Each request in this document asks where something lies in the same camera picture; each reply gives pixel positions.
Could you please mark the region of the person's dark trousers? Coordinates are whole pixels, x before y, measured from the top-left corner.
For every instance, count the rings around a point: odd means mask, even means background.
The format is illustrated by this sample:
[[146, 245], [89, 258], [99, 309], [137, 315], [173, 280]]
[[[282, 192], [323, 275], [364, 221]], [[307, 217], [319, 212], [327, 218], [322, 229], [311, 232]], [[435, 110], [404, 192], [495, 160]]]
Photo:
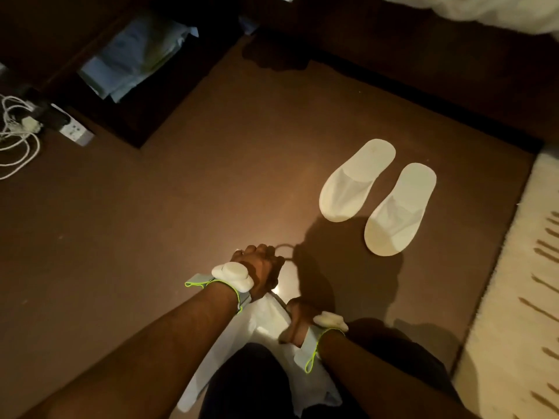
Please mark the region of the person's dark trousers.
[[[463, 404], [443, 363], [404, 333], [375, 318], [357, 319], [348, 327], [354, 343]], [[368, 419], [346, 388], [336, 385], [340, 406], [317, 404], [297, 417], [287, 374], [268, 348], [251, 342], [211, 378], [199, 419]]]

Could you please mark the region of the white right wrist tracker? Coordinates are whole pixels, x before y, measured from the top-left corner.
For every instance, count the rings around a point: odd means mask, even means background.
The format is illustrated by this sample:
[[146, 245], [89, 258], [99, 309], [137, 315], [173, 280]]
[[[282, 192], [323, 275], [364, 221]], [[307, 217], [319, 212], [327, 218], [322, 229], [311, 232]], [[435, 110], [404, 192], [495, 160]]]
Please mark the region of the white right wrist tracker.
[[318, 355], [318, 344], [321, 337], [327, 331], [339, 331], [345, 335], [349, 326], [344, 318], [338, 314], [322, 311], [313, 317], [311, 326], [307, 329], [305, 339], [301, 347], [295, 352], [295, 364], [306, 374], [310, 374]]

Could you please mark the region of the dark bed base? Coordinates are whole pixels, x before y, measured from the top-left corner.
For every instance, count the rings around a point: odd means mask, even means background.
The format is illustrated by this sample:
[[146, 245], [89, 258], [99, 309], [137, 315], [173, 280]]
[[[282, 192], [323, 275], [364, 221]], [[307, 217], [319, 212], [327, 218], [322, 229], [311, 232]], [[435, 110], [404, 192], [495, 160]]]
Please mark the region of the dark bed base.
[[384, 0], [239, 0], [276, 31], [559, 144], [559, 41]]

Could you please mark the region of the folded light blue cloth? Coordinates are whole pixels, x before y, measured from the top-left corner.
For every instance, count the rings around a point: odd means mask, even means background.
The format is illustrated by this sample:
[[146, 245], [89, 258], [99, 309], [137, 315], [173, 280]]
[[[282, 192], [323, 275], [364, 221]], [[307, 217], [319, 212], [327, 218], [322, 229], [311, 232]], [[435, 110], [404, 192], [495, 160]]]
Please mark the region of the folded light blue cloth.
[[130, 21], [78, 74], [101, 99], [120, 103], [178, 53], [189, 35], [199, 37], [198, 28], [149, 10]]

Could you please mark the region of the person's left forearm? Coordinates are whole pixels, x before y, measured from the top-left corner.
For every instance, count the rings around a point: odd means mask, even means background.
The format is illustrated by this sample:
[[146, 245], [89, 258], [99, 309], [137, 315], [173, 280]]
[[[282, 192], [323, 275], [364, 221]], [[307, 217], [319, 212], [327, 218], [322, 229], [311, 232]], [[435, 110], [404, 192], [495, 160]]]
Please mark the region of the person's left forearm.
[[19, 419], [164, 419], [237, 312], [210, 283]]

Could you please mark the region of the white left wrist tracker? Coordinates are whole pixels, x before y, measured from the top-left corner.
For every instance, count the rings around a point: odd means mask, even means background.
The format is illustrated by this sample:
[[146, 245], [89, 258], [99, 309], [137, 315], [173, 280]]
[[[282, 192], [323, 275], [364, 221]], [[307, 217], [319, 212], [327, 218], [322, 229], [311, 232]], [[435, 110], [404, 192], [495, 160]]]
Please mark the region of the white left wrist tracker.
[[211, 283], [220, 282], [236, 293], [237, 315], [240, 314], [244, 307], [252, 302], [250, 291], [254, 286], [254, 281], [249, 275], [248, 269], [238, 262], [227, 262], [214, 267], [210, 274], [196, 274], [185, 282], [185, 287], [201, 287], [206, 288]]

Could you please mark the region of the dark wooden shelf unit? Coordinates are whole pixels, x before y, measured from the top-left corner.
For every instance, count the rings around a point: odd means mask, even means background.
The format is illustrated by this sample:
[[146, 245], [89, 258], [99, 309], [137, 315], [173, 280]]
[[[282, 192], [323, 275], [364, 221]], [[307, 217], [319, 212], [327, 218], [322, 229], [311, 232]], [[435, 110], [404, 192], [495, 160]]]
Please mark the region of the dark wooden shelf unit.
[[[0, 63], [34, 90], [140, 148], [241, 36], [238, 0], [0, 0]], [[119, 102], [78, 72], [141, 13], [188, 27], [178, 52]]]

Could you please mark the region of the white power strip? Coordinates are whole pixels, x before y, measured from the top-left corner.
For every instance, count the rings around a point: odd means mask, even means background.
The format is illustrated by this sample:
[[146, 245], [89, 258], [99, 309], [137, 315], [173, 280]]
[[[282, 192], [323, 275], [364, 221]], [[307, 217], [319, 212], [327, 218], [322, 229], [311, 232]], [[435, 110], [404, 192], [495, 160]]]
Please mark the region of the white power strip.
[[84, 124], [76, 120], [54, 103], [51, 103], [55, 114], [55, 129], [81, 147], [87, 146], [95, 137], [95, 134], [89, 130]]

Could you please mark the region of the white wrist tracker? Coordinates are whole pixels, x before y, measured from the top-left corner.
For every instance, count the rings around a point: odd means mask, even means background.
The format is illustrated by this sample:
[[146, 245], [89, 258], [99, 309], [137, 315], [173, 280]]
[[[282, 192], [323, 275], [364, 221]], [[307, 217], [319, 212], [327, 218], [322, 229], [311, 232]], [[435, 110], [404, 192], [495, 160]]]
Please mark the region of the white wrist tracker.
[[240, 314], [244, 307], [252, 302], [250, 291], [254, 286], [254, 281], [249, 275], [248, 269], [238, 262], [227, 262], [214, 267], [210, 274], [196, 274], [185, 282], [185, 287], [201, 287], [206, 288], [211, 283], [220, 282], [236, 293], [237, 315]]
[[305, 339], [301, 347], [295, 352], [295, 364], [306, 374], [310, 374], [318, 355], [318, 344], [321, 337], [327, 331], [339, 331], [345, 335], [349, 326], [344, 318], [338, 314], [322, 311], [313, 317], [311, 326], [307, 329]]

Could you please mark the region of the white bed linen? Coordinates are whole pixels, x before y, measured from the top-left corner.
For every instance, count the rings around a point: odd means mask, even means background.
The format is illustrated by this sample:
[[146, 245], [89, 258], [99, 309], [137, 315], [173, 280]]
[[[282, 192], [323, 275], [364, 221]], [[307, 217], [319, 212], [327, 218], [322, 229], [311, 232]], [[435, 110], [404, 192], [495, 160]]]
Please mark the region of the white bed linen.
[[383, 0], [432, 10], [458, 22], [478, 22], [515, 32], [550, 34], [559, 41], [559, 0]]

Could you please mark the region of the white slipper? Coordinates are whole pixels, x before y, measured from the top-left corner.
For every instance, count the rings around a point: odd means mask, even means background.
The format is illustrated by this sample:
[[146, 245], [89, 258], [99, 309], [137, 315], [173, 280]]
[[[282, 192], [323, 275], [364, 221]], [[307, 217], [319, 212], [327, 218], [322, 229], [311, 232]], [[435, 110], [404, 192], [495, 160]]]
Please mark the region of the white slipper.
[[394, 189], [366, 221], [367, 249], [382, 257], [404, 251], [414, 239], [437, 183], [428, 166], [413, 162], [404, 167]]
[[319, 195], [319, 210], [324, 218], [334, 223], [353, 218], [395, 154], [395, 147], [386, 140], [369, 140], [360, 147], [324, 183]]

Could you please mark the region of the white patterned rug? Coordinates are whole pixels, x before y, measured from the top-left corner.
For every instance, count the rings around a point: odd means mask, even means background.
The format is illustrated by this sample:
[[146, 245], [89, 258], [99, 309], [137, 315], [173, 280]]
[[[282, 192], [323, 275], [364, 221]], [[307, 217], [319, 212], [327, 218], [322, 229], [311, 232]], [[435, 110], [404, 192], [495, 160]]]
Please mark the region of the white patterned rug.
[[453, 384], [482, 419], [559, 419], [559, 146], [533, 164]]

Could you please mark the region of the person's right forearm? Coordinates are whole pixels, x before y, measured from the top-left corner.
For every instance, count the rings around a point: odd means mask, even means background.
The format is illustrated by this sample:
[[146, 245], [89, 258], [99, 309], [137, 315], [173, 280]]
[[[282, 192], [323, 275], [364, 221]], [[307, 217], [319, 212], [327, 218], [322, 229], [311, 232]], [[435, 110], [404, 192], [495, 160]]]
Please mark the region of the person's right forearm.
[[370, 419], [479, 419], [449, 396], [367, 352], [340, 331], [320, 338], [322, 362]]

